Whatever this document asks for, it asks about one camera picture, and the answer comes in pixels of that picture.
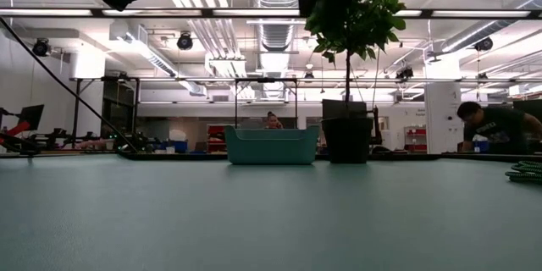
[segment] ceiling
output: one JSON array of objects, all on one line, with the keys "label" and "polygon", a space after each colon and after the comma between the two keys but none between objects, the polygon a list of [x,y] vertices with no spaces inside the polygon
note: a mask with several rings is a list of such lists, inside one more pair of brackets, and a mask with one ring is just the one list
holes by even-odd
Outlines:
[{"label": "ceiling", "polygon": [[[408,8],[504,8],[513,0],[401,0]],[[228,0],[230,6],[235,8],[252,7],[252,0]],[[101,0],[0,0],[2,7],[103,7]],[[130,5],[131,8],[172,8],[172,0],[140,0]],[[84,35],[90,37],[97,43],[102,44],[109,49],[108,54],[114,56],[108,59],[108,69],[122,69],[130,75],[154,76],[161,75],[152,65],[146,61],[140,54],[126,52],[118,41],[109,40],[109,26],[112,19],[14,19],[15,26],[19,33],[25,30],[34,29],[75,29]],[[203,68],[205,62],[205,50],[195,39],[195,46],[190,51],[180,51],[175,43],[183,31],[190,31],[191,27],[185,19],[130,19],[128,21],[132,26],[142,25],[149,32],[149,43],[155,47],[162,56],[170,62],[176,64],[179,69],[185,71],[185,75],[204,76],[206,70]],[[248,25],[245,19],[234,19],[233,27],[235,36],[239,43],[241,53],[246,57],[246,70],[254,71],[260,66],[259,62],[259,44],[257,40],[257,29],[254,25]],[[379,71],[379,77],[385,77],[386,73],[390,75],[400,68],[392,64],[405,54],[429,39],[440,41],[450,38],[457,33],[465,30],[475,24],[474,20],[408,20],[406,30],[397,33],[403,41],[402,47],[399,43],[390,44],[386,53],[380,54],[380,60],[362,61],[358,56],[352,59],[357,76],[373,78]],[[521,56],[542,49],[540,39],[542,36],[536,31],[541,28],[540,22],[521,21],[501,30],[491,38],[494,41],[494,48],[481,53],[481,59],[478,63],[478,54],[474,50],[461,50],[457,54],[460,56],[461,72],[465,76],[473,76],[480,70],[494,67],[499,64],[511,62]],[[314,75],[318,78],[321,71],[324,77],[344,77],[345,75],[345,56],[340,55],[337,64],[327,63],[317,54],[312,54],[312,46],[306,42],[305,37],[309,34],[303,30],[303,25],[296,25],[294,31],[294,43],[290,52],[288,63],[289,75],[301,77],[306,71],[306,65],[312,64]],[[423,75],[423,60],[421,53],[417,58],[410,61],[415,75]],[[520,65],[512,70],[503,70],[499,77],[513,77],[518,71],[536,72],[542,64],[538,62],[530,63],[528,66]]]}]

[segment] teal table surface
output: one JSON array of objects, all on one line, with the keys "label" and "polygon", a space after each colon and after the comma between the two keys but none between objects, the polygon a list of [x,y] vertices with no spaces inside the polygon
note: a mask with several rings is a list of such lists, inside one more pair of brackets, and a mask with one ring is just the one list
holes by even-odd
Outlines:
[{"label": "teal table surface", "polygon": [[0,270],[537,270],[508,163],[0,159]]}]

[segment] ventilation duct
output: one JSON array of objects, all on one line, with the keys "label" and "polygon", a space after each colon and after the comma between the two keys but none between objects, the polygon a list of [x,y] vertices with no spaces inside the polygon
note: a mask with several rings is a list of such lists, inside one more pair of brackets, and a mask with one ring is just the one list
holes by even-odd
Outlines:
[{"label": "ventilation duct", "polygon": [[[515,0],[505,8],[507,9],[541,9],[542,0]],[[517,20],[495,20],[480,21],[477,24],[467,28],[461,33],[447,39],[442,43],[440,49],[443,53],[453,53],[472,46],[487,36],[495,34],[497,31],[513,25]]]},{"label": "ventilation duct", "polygon": [[[109,26],[109,39],[124,41],[134,52],[139,53],[155,68],[162,70],[170,77],[186,77],[158,50],[148,45],[147,32],[142,26],[139,26],[137,32],[135,32],[130,29],[126,21],[115,20]],[[193,81],[183,80],[179,84],[186,88],[192,96],[205,97],[207,95],[207,88]]]},{"label": "ventilation duct", "polygon": [[[258,8],[298,7],[297,0],[254,0],[254,2]],[[268,72],[285,72],[288,69],[290,55],[281,52],[290,49],[293,32],[293,25],[257,25],[260,50],[269,52],[260,55],[262,70],[266,76]],[[283,97],[284,85],[279,83],[265,84],[263,91],[267,97]]]}]

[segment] blue bin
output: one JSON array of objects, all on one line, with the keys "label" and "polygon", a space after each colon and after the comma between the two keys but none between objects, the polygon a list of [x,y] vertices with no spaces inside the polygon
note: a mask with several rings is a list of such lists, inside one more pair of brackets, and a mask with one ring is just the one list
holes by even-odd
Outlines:
[{"label": "blue bin", "polygon": [[233,164],[311,164],[318,126],[306,130],[236,130],[225,126],[228,159]]},{"label": "blue bin", "polygon": [[479,147],[480,152],[488,152],[489,151],[489,142],[488,141],[475,141],[474,146]]}]

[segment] person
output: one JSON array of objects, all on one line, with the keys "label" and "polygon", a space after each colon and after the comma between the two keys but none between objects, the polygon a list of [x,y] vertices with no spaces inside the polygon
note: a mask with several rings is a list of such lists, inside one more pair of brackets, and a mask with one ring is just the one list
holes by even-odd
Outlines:
[{"label": "person", "polygon": [[266,129],[283,129],[284,127],[279,121],[279,118],[272,113],[271,111],[268,112],[268,125],[265,127]]},{"label": "person", "polygon": [[112,138],[112,135],[114,134],[113,129],[107,125],[102,126],[101,130],[101,136],[98,140],[90,140],[90,141],[83,141],[81,143],[78,143],[75,146],[75,149],[94,149],[94,150],[107,150],[108,143],[115,142],[115,139]]},{"label": "person", "polygon": [[528,143],[523,130],[542,136],[542,124],[534,116],[516,109],[482,108],[476,102],[464,102],[457,116],[465,123],[463,152],[473,150],[473,138],[488,138],[489,153],[528,154]]}]

